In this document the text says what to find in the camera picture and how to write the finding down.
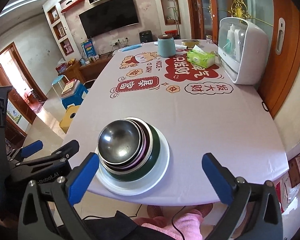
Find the round steel bowl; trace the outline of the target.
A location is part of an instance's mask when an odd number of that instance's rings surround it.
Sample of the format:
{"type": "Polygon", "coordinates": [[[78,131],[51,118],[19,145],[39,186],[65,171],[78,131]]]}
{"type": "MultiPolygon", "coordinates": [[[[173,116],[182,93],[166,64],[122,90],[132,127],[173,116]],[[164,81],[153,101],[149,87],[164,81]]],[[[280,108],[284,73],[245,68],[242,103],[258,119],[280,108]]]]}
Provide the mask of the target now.
{"type": "Polygon", "coordinates": [[[127,119],[115,120],[102,130],[97,150],[104,162],[122,165],[138,152],[141,132],[137,124],[127,119]]]}

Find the white paper plate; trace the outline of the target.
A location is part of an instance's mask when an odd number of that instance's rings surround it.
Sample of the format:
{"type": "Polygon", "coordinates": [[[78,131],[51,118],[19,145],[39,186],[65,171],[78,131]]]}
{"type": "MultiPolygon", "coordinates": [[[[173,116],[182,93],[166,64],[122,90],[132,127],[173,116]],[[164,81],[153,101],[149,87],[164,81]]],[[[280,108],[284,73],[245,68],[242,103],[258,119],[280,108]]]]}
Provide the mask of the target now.
{"type": "Polygon", "coordinates": [[[126,180],[112,176],[102,164],[99,165],[96,178],[108,191],[121,196],[136,196],[151,190],[164,177],[170,162],[169,145],[157,128],[149,127],[154,133],[154,153],[142,167],[127,174],[126,180]]]}

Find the green plate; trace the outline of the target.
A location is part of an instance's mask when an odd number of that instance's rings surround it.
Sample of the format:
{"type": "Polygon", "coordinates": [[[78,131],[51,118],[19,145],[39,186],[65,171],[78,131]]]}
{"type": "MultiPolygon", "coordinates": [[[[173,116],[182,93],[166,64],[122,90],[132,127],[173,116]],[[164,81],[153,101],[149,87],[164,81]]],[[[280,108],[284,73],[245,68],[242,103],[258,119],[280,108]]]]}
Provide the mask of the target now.
{"type": "Polygon", "coordinates": [[[131,167],[126,166],[119,171],[115,171],[114,168],[106,168],[109,174],[121,181],[138,180],[148,174],[155,166],[161,149],[159,135],[153,126],[138,118],[130,118],[130,120],[142,128],[145,135],[145,150],[134,158],[131,167]]]}

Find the yellow plastic stool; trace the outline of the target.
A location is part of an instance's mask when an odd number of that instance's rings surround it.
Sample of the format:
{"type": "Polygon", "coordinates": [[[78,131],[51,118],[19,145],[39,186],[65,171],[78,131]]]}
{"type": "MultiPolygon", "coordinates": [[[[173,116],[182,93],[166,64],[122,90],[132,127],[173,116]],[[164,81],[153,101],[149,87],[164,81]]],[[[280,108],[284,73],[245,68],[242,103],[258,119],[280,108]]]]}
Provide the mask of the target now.
{"type": "Polygon", "coordinates": [[[70,128],[70,125],[71,125],[78,109],[79,109],[79,105],[78,106],[72,105],[66,109],[65,115],[63,116],[61,122],[59,123],[61,130],[65,134],[68,132],[68,129],[70,128]]]}

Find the pink trousers leg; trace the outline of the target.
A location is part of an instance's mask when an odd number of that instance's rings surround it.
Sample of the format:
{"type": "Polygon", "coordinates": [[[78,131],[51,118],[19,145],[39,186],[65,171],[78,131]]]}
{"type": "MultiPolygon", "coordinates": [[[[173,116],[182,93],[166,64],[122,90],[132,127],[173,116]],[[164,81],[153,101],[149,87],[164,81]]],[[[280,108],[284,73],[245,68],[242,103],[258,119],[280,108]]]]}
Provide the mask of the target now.
{"type": "Polygon", "coordinates": [[[175,214],[171,220],[168,220],[163,214],[162,207],[148,205],[148,217],[136,218],[134,222],[164,233],[173,239],[203,239],[200,225],[212,209],[212,203],[202,204],[182,215],[175,214]]]}

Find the blue plastic stool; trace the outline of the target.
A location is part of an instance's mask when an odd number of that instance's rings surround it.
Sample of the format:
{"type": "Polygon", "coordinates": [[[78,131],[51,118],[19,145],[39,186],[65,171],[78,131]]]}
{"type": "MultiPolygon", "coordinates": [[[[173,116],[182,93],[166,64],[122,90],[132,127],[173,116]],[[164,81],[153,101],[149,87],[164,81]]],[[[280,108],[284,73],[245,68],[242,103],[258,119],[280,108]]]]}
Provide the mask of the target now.
{"type": "Polygon", "coordinates": [[[71,92],[61,96],[62,105],[65,109],[72,105],[78,106],[83,102],[87,94],[88,90],[79,82],[71,92]]]}

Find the stack of books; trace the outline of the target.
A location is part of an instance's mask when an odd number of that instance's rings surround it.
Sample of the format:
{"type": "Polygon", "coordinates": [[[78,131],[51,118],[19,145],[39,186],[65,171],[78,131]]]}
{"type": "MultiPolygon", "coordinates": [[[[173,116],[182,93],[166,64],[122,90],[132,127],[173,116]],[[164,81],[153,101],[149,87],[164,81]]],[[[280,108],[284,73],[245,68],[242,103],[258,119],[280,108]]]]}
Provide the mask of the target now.
{"type": "Polygon", "coordinates": [[[68,94],[71,94],[72,92],[74,92],[80,84],[81,84],[81,82],[76,79],[67,83],[61,93],[61,98],[65,98],[66,96],[68,96],[68,94]]]}

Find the light blue round stool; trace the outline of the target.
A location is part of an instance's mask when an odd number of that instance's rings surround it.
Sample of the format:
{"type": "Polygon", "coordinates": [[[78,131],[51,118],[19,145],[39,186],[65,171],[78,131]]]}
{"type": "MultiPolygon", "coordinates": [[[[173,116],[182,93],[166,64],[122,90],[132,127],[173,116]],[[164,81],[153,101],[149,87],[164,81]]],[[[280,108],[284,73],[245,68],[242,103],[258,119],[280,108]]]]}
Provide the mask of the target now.
{"type": "Polygon", "coordinates": [[[55,86],[58,85],[61,88],[61,91],[63,91],[63,89],[69,82],[70,82],[69,79],[65,75],[59,75],[53,80],[51,87],[52,87],[53,91],[58,96],[60,96],[60,94],[57,92],[57,89],[55,88],[55,86]]]}

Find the wooden tv cabinet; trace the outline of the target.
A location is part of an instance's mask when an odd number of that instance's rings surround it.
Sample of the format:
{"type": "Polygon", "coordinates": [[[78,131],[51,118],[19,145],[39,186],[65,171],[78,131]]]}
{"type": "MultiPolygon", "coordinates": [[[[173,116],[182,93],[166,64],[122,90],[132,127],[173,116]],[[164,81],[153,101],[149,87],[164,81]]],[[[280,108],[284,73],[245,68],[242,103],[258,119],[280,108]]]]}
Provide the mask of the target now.
{"type": "Polygon", "coordinates": [[[78,60],[75,60],[74,62],[70,61],[70,65],[67,63],[60,64],[56,67],[56,70],[59,76],[64,75],[69,80],[76,79],[81,83],[85,83],[87,81],[97,79],[111,58],[112,56],[104,54],[99,57],[99,59],[96,59],[86,65],[81,65],[78,60]]]}

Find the blue snack box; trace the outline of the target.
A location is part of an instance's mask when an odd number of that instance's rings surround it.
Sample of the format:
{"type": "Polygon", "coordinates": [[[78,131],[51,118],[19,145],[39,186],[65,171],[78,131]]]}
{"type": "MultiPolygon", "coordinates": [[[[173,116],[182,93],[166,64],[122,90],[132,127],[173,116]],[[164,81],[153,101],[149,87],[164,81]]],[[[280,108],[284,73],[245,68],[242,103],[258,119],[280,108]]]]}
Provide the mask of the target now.
{"type": "Polygon", "coordinates": [[[81,47],[83,48],[83,52],[87,58],[95,57],[97,55],[91,39],[82,42],[81,47]]]}

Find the blue face mask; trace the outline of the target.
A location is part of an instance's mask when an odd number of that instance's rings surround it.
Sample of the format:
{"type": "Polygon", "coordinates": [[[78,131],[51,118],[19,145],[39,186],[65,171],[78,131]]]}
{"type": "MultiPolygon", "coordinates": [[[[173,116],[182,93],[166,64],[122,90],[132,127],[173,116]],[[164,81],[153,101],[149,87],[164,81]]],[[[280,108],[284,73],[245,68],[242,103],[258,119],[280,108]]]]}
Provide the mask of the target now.
{"type": "Polygon", "coordinates": [[[134,44],[134,45],[131,45],[131,46],[126,46],[126,47],[120,48],[118,51],[125,52],[125,51],[129,51],[129,50],[134,50],[134,49],[141,48],[142,45],[143,45],[143,43],[134,44]]]}

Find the green tissue pack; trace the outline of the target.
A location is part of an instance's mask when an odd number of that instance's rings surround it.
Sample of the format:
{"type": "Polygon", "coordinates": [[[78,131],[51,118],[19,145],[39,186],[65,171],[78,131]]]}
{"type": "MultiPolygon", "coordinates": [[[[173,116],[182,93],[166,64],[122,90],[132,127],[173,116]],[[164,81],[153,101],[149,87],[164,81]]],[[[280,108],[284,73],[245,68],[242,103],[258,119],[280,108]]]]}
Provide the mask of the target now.
{"type": "Polygon", "coordinates": [[[187,52],[187,60],[199,67],[199,69],[207,69],[215,64],[215,55],[206,53],[198,45],[187,52]]]}

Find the white countertop sterilizer cabinet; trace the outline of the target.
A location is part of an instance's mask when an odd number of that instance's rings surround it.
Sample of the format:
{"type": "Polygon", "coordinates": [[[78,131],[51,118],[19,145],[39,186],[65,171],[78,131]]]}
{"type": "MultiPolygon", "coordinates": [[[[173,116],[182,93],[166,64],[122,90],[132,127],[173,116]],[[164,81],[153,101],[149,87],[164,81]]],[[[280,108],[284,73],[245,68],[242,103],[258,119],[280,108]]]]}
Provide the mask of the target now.
{"type": "Polygon", "coordinates": [[[256,85],[266,67],[268,36],[257,25],[237,17],[220,20],[218,55],[230,80],[256,85]]]}

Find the light blue canister brown lid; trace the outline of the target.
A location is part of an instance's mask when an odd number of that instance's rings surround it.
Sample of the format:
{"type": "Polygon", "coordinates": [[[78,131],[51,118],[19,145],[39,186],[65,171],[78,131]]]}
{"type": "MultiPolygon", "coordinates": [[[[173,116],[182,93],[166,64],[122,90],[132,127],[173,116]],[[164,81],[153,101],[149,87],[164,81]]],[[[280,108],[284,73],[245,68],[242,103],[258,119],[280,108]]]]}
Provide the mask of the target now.
{"type": "Polygon", "coordinates": [[[161,57],[172,57],[176,54],[175,42],[171,34],[158,36],[158,54],[161,57]]]}

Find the yellow round tin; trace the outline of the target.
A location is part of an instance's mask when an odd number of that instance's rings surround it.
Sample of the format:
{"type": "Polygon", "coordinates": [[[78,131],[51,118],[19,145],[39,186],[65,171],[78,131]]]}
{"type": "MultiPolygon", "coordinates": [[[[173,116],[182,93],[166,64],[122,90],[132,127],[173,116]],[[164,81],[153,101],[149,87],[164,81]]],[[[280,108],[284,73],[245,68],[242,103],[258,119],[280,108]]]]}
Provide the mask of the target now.
{"type": "Polygon", "coordinates": [[[193,48],[194,46],[200,45],[200,40],[197,39],[182,40],[181,44],[183,46],[187,46],[188,48],[193,48]]]}

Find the red basket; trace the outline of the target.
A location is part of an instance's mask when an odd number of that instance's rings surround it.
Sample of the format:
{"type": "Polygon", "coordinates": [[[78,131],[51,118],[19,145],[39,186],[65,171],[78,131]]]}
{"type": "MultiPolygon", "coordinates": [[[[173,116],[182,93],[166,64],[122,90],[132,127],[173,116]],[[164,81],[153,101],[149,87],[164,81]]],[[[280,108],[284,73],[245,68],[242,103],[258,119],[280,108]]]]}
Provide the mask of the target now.
{"type": "Polygon", "coordinates": [[[167,31],[165,31],[165,34],[172,35],[173,37],[177,37],[178,36],[178,31],[177,31],[177,29],[167,30],[167,31]]]}

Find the wooden sliding door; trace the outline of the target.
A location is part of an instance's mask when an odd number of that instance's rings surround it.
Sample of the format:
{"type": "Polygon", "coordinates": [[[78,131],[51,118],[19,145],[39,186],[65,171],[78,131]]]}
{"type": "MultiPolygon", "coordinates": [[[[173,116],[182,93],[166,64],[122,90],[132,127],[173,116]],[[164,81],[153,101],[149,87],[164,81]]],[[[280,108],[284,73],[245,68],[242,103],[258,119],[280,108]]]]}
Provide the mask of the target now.
{"type": "Polygon", "coordinates": [[[300,10],[292,0],[273,0],[274,29],[258,94],[272,117],[283,106],[300,68],[300,10]]]}

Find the black wall television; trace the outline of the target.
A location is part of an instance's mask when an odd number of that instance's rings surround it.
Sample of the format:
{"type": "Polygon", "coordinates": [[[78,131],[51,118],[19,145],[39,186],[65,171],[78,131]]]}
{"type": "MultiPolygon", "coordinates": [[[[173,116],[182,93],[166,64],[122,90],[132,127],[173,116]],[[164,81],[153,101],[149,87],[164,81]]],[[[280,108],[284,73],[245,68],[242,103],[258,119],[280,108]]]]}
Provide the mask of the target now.
{"type": "Polygon", "coordinates": [[[139,23],[134,0],[109,0],[79,14],[87,38],[139,23]]]}

